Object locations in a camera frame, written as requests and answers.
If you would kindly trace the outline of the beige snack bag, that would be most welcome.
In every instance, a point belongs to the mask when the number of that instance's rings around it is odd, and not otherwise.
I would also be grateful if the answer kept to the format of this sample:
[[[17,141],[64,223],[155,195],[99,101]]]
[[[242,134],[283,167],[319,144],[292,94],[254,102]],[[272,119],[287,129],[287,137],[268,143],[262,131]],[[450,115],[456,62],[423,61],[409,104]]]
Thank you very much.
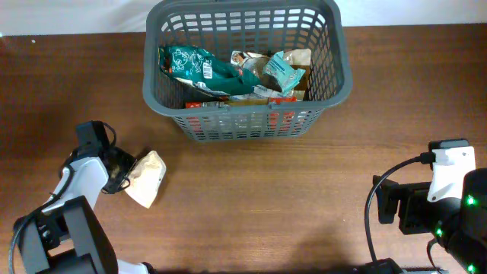
[[[124,189],[141,206],[149,209],[155,201],[167,166],[156,151],[150,151],[130,171]]]

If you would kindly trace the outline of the green Nescafe coffee bag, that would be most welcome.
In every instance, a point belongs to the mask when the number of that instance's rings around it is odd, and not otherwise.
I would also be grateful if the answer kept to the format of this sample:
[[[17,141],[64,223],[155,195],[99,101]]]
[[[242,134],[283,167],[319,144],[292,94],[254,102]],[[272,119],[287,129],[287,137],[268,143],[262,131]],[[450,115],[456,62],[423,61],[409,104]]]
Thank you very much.
[[[209,51],[194,46],[162,46],[160,70],[168,77],[215,97],[251,94],[261,84],[250,70],[222,62]]]

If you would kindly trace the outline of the dark grey plastic basket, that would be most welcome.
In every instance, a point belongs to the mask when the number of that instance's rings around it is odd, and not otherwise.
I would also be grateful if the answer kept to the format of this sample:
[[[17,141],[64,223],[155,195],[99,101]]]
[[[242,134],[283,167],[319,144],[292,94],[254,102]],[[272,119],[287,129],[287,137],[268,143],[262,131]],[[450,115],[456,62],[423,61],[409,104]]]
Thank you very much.
[[[272,55],[309,49],[304,98],[267,105],[211,106],[201,91],[168,78],[162,46],[197,46],[228,61],[235,50]],[[352,72],[341,14],[333,0],[162,1],[148,13],[142,95],[199,142],[303,135],[320,114],[347,99]]]

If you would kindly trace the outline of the orange spaghetti packet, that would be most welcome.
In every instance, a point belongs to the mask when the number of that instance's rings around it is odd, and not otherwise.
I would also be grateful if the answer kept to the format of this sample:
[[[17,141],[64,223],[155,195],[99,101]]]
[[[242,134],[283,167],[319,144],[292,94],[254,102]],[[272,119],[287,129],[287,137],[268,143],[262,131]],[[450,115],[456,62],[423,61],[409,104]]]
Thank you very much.
[[[294,103],[294,98],[227,100],[186,104],[187,110],[199,110],[173,120],[191,139],[260,139],[300,135],[306,117],[294,110],[277,110],[280,104]]]

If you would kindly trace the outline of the brown white pastry bag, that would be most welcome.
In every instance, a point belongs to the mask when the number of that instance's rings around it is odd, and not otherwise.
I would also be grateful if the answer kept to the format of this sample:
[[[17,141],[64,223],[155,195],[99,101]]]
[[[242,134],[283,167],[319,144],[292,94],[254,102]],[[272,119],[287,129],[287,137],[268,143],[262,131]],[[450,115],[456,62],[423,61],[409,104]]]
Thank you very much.
[[[299,85],[287,96],[281,98],[295,97],[298,101],[304,99],[304,94],[310,77],[310,54],[310,49],[293,49],[284,52],[284,60],[291,65],[293,69],[305,69],[306,72],[301,78]],[[271,56],[265,56],[259,53],[233,51],[231,55],[231,64],[251,71],[260,80],[259,85],[281,92],[281,88],[277,84],[277,81],[272,76],[263,74],[263,67],[270,59]]]

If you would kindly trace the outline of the mint green snack packet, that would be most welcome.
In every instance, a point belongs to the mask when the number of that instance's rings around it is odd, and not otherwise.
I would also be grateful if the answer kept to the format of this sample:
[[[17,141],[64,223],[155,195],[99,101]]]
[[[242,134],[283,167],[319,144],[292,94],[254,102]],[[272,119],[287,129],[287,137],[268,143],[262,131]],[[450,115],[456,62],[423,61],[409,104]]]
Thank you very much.
[[[299,85],[305,72],[306,70],[302,68],[292,68],[291,65],[284,60],[283,51],[275,53],[263,67],[263,74],[272,76],[277,81],[284,96],[287,96]]]

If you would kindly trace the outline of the Kleenex tissue multipack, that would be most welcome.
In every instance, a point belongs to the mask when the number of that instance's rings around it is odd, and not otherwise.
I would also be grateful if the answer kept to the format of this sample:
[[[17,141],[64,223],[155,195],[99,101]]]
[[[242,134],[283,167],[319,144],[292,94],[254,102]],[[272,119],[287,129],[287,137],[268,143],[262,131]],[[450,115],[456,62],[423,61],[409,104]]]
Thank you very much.
[[[250,94],[233,95],[229,97],[229,100],[254,100],[265,98],[281,98],[285,97],[282,92],[274,91],[273,89],[266,88],[262,85],[253,87],[253,92]]]

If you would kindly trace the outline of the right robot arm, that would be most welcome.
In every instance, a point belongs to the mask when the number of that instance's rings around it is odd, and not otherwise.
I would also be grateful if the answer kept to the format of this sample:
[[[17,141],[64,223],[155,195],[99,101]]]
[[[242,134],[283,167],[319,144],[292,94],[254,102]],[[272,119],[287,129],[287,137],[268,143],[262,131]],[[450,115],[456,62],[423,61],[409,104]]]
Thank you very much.
[[[399,218],[404,235],[430,233],[468,273],[486,273],[486,169],[470,171],[459,198],[429,202],[430,182],[386,179],[377,190],[378,218]]]

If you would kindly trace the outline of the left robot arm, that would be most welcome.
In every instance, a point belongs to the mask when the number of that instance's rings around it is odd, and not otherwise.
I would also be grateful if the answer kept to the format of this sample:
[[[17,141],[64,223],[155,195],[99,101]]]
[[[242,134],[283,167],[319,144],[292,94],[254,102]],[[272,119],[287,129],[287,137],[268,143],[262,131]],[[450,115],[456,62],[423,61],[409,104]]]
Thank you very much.
[[[153,273],[149,263],[118,259],[94,214],[101,193],[129,186],[136,159],[116,146],[115,129],[105,122],[91,120],[75,131],[78,146],[60,167],[58,185],[14,223],[8,271],[18,251],[27,273]]]

